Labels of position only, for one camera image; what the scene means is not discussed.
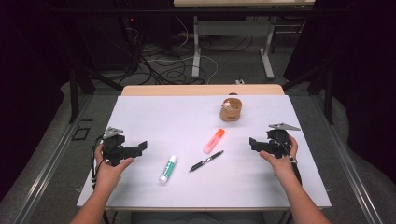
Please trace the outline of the light wooden table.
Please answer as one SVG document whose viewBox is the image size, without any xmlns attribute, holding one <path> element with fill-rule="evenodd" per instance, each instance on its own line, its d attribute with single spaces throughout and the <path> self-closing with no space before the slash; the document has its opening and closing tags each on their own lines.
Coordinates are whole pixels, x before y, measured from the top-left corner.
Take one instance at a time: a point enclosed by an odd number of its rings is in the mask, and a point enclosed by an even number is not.
<svg viewBox="0 0 396 224">
<path fill-rule="evenodd" d="M 122 96 L 284 95 L 277 84 L 242 85 L 131 85 Z"/>
</svg>

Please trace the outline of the white table board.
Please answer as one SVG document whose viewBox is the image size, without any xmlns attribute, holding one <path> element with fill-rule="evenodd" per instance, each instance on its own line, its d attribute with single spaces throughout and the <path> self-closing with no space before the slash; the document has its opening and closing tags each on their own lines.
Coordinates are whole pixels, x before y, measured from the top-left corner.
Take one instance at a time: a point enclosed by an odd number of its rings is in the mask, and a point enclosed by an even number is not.
<svg viewBox="0 0 396 224">
<path fill-rule="evenodd" d="M 147 141 L 148 148 L 121 176 L 107 206 L 131 211 L 254 211 L 286 209 L 284 190 L 271 165 L 251 150 L 249 138 L 266 139 L 270 124 L 300 127 L 286 95 L 243 95 L 241 118 L 221 120 L 222 95 L 121 96 L 109 126 L 121 129 L 125 146 Z M 218 131 L 225 134 L 213 150 L 204 147 Z M 320 208 L 330 206 L 318 168 L 303 131 L 291 131 L 297 140 L 298 168 L 303 187 Z M 215 153 L 223 154 L 193 172 L 190 168 Z M 166 183 L 159 178 L 172 155 L 177 164 Z"/>
</svg>

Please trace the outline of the metal floor rail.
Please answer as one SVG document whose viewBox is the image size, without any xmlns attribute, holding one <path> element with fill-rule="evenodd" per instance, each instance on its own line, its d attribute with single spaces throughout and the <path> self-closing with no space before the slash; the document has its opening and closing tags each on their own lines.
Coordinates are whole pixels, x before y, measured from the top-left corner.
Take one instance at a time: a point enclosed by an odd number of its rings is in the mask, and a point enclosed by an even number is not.
<svg viewBox="0 0 396 224">
<path fill-rule="evenodd" d="M 340 164 L 346 175 L 346 179 L 352 188 L 355 198 L 357 199 L 366 220 L 369 224 L 384 224 L 383 219 L 377 212 L 375 205 L 369 196 L 360 175 L 358 174 L 354 161 L 347 152 L 346 145 L 343 143 L 334 126 L 330 124 L 328 119 L 325 117 L 324 105 L 321 102 L 321 98 L 319 96 L 312 96 L 311 99 L 316 110 L 319 112 L 322 121 L 324 122 L 324 126 L 330 133 L 332 142 L 335 145 L 335 155 L 340 161 Z"/>
<path fill-rule="evenodd" d="M 51 123 L 17 182 L 15 190 L 22 199 L 10 224 L 67 224 L 76 214 L 91 163 L 94 100 L 92 95 L 81 98 L 80 113 L 73 123 L 64 110 Z M 72 141 L 78 126 L 91 129 L 84 141 Z"/>
</svg>

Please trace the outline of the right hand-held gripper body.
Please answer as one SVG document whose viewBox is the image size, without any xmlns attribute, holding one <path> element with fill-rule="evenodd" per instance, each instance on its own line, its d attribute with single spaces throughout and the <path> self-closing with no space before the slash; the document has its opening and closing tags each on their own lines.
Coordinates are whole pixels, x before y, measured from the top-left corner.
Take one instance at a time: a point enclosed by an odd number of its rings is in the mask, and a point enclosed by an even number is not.
<svg viewBox="0 0 396 224">
<path fill-rule="evenodd" d="M 266 152 L 273 154 L 276 158 L 288 156 L 291 148 L 289 131 L 300 131 L 300 128 L 286 123 L 270 124 L 269 127 L 271 128 L 267 132 L 269 147 Z"/>
</svg>

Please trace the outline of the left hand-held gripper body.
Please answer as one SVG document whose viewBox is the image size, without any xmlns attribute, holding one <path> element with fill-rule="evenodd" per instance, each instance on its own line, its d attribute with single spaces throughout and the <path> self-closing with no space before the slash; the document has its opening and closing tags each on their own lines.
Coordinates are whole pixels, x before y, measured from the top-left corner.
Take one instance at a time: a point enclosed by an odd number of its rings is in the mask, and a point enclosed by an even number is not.
<svg viewBox="0 0 396 224">
<path fill-rule="evenodd" d="M 125 160 L 124 153 L 127 149 L 138 149 L 137 147 L 124 147 L 125 136 L 121 135 L 122 130 L 108 127 L 103 135 L 103 155 L 109 160 L 111 166 L 115 167 Z"/>
</svg>

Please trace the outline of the black floor outlet frame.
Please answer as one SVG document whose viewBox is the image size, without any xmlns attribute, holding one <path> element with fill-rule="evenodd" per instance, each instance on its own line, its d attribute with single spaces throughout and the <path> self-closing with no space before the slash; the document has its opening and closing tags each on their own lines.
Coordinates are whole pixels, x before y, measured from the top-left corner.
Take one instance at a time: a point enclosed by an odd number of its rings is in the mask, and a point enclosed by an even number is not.
<svg viewBox="0 0 396 224">
<path fill-rule="evenodd" d="M 90 130 L 90 128 L 78 126 L 72 134 L 72 141 L 84 141 L 87 138 Z"/>
</svg>

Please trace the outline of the person's left hand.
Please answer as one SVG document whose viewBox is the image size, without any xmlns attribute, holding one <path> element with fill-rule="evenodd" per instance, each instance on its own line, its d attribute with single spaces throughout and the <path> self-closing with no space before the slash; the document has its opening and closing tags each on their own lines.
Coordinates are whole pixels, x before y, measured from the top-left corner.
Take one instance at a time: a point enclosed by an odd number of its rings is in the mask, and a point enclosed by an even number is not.
<svg viewBox="0 0 396 224">
<path fill-rule="evenodd" d="M 106 163 L 100 144 L 94 151 L 96 160 L 96 188 L 113 190 L 119 183 L 121 174 L 134 162 L 134 158 L 127 158 L 115 167 Z"/>
</svg>

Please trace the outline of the black metal stand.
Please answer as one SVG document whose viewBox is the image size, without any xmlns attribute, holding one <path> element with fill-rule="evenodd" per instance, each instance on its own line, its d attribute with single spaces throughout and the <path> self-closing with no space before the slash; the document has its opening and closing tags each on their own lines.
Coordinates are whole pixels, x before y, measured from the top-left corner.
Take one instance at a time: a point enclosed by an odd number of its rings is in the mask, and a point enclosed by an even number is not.
<svg viewBox="0 0 396 224">
<path fill-rule="evenodd" d="M 92 95 L 95 92 L 92 79 L 97 79 L 116 91 L 122 91 L 120 84 L 110 80 L 107 77 L 92 70 L 83 63 L 70 63 L 69 65 L 69 84 L 70 84 L 70 103 L 71 117 L 69 122 L 73 123 L 79 114 L 78 90 L 82 90 L 85 94 Z"/>
<path fill-rule="evenodd" d="M 333 82 L 334 82 L 334 66 L 330 63 L 319 65 L 309 70 L 305 74 L 288 81 L 282 86 L 284 91 L 289 90 L 291 87 L 302 83 L 303 81 L 313 78 L 313 81 L 308 87 L 309 95 L 319 95 L 321 90 L 325 90 L 323 113 L 326 120 L 333 124 L 332 120 L 332 97 L 333 97 Z"/>
</svg>

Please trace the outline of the black box with red light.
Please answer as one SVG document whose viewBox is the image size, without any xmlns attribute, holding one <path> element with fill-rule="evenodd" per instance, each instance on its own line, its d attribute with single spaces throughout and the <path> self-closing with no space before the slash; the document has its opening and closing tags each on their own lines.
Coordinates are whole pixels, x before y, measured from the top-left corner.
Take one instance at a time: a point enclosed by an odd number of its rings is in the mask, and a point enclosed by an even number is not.
<svg viewBox="0 0 396 224">
<path fill-rule="evenodd" d="M 76 23 L 99 71 L 135 71 L 137 62 L 128 49 L 126 34 L 117 17 L 81 16 Z"/>
</svg>

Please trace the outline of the grey-legged desk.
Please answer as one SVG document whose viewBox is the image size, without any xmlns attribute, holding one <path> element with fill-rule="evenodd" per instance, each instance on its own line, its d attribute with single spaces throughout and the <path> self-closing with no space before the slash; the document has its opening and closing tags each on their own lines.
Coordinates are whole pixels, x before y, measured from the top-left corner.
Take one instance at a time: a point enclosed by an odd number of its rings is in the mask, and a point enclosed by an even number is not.
<svg viewBox="0 0 396 224">
<path fill-rule="evenodd" d="M 174 0 L 175 7 L 182 9 L 299 9 L 300 7 L 312 7 L 316 0 Z M 200 73 L 201 36 L 263 36 L 265 45 L 260 49 L 262 65 L 267 78 L 274 79 L 274 72 L 269 60 L 269 51 L 276 29 L 277 16 L 267 16 L 266 20 L 231 20 L 215 19 L 209 21 L 193 17 L 193 40 L 194 55 L 191 75 L 198 77 Z"/>
</svg>

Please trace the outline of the person's right hand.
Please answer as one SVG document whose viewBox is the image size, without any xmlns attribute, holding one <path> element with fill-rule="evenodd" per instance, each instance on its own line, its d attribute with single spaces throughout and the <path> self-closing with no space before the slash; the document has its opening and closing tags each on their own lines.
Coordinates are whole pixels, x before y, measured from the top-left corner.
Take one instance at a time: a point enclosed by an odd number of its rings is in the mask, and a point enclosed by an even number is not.
<svg viewBox="0 0 396 224">
<path fill-rule="evenodd" d="M 259 155 L 265 159 L 273 168 L 274 174 L 279 180 L 280 184 L 285 188 L 288 185 L 296 184 L 301 186 L 296 174 L 294 173 L 291 158 L 296 158 L 298 144 L 293 136 L 289 136 L 291 142 L 290 155 L 280 159 L 275 158 L 271 154 L 261 151 Z"/>
</svg>

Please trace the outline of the orange highlighter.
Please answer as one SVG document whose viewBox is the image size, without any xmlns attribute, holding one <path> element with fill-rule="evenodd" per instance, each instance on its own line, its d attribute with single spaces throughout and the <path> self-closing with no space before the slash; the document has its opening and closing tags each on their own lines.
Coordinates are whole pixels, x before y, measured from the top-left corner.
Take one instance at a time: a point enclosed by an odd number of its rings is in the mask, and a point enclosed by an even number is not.
<svg viewBox="0 0 396 224">
<path fill-rule="evenodd" d="M 217 143 L 219 142 L 219 140 L 222 138 L 222 136 L 224 134 L 225 134 L 225 131 L 223 129 L 218 129 L 218 131 L 213 135 L 213 137 L 205 145 L 204 153 L 206 153 L 206 154 L 210 153 L 213 150 L 213 148 L 217 145 Z"/>
</svg>

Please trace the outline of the black pen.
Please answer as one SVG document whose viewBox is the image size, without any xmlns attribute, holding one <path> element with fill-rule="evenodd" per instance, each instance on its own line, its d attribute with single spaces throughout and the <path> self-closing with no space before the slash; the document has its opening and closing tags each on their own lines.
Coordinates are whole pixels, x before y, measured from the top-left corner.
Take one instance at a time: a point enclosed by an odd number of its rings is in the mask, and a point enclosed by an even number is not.
<svg viewBox="0 0 396 224">
<path fill-rule="evenodd" d="M 224 152 L 224 150 L 219 151 L 219 152 L 215 153 L 214 155 L 210 156 L 209 158 L 205 159 L 204 161 L 199 161 L 199 162 L 197 162 L 196 164 L 194 164 L 194 165 L 190 168 L 189 172 L 193 172 L 193 171 L 197 170 L 198 168 L 204 166 L 206 163 L 208 163 L 208 162 L 210 162 L 210 161 L 213 161 L 215 158 L 217 158 L 217 157 L 219 157 L 220 155 L 222 155 L 223 152 Z"/>
</svg>

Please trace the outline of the white green glue stick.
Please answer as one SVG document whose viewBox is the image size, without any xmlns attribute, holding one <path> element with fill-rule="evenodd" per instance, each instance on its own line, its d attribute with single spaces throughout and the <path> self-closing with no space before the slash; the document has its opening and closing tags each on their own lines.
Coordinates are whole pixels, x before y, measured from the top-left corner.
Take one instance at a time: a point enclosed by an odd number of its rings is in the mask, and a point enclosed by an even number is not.
<svg viewBox="0 0 396 224">
<path fill-rule="evenodd" d="M 172 155 L 169 158 L 168 162 L 166 163 L 166 165 L 163 169 L 162 175 L 159 178 L 161 183 L 166 183 L 168 181 L 169 177 L 173 173 L 173 170 L 174 170 L 176 164 L 177 164 L 177 156 Z"/>
</svg>

